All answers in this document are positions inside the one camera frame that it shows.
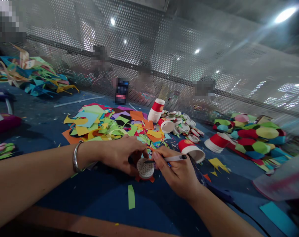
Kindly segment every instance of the blue table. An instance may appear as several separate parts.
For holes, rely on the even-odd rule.
[[[18,88],[10,87],[7,83],[0,83],[0,88],[7,89],[16,97],[14,114],[26,117],[20,127],[0,134],[0,141],[13,142],[17,145],[20,151],[17,154],[55,148],[59,144],[68,145],[67,140],[61,134],[68,129],[68,126],[63,124],[67,113],[74,115],[81,106],[96,102],[96,100],[91,100],[54,108],[55,104],[92,98],[96,97],[96,94],[73,91],[73,95],[63,93],[57,98],[36,98]],[[117,107],[113,98],[105,97],[98,99],[97,102]],[[136,104],[132,105],[145,113],[148,113],[150,109]],[[0,112],[6,112],[4,102],[0,102]],[[213,184],[230,190],[237,205],[257,220],[271,236],[285,236],[258,208],[269,200],[255,190],[251,180],[264,172],[252,161],[245,160],[230,150],[224,149],[221,154],[210,151],[204,146],[203,141],[212,136],[215,131],[209,125],[197,124],[197,128],[205,133],[199,145],[206,154],[203,165],[198,165],[200,171],[208,174]],[[211,174],[214,167],[207,160],[215,157],[227,165],[232,172],[230,174],[224,171],[217,172],[218,177]],[[199,216],[170,189],[160,171],[155,171],[154,177],[154,183],[136,182],[134,178],[118,170],[99,164],[96,171],[86,170],[66,180],[39,200],[37,205],[174,235],[210,236]],[[133,185],[135,191],[136,208],[128,210],[127,186],[130,184]],[[284,211],[288,209],[284,202],[277,203],[277,205]],[[253,220],[235,208],[231,208],[265,236]]]

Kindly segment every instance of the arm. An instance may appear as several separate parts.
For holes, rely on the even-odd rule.
[[[77,144],[29,153],[0,161],[0,227],[33,205],[75,174],[73,154]],[[148,158],[147,148],[136,137],[82,143],[77,151],[80,169],[92,162],[135,176],[138,171],[128,157]]]
[[[170,162],[162,158],[179,155],[165,146],[153,153],[156,165],[177,195],[184,198],[198,213],[212,236],[262,236],[254,227],[200,184],[190,159]]]

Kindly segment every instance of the perforated metal wall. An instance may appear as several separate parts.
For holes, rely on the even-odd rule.
[[[299,136],[299,57],[245,41],[234,33],[234,21],[224,31],[214,20],[194,24],[122,0],[13,4],[27,33],[26,42],[16,44],[79,86],[113,96],[113,79],[127,78],[132,102],[151,106],[159,97],[168,110],[207,123],[232,112],[267,115],[288,138]],[[232,20],[229,14],[216,14],[217,22]],[[247,22],[236,25],[246,29]],[[109,50],[110,66],[97,72],[90,68],[93,45]],[[0,47],[17,55],[9,44]],[[193,82],[199,80],[216,82],[213,101],[193,95]]]

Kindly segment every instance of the pink paper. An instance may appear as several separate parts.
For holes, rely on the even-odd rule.
[[[121,113],[117,113],[117,114],[114,114],[114,115],[112,115],[112,118],[115,118],[115,119],[117,119],[121,114],[124,114],[124,115],[127,115],[127,116],[130,116],[130,114],[128,113],[128,112],[126,112],[126,111],[123,111],[123,112],[121,112]]]

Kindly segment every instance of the silver bangle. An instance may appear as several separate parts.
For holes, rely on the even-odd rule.
[[[78,164],[77,164],[77,150],[78,150],[79,145],[82,144],[82,143],[83,143],[83,141],[79,141],[79,143],[77,144],[77,146],[76,146],[76,148],[74,150],[74,155],[73,155],[73,169],[74,169],[74,171],[76,173],[80,173],[80,172],[84,171],[84,169],[80,170],[78,168]]]

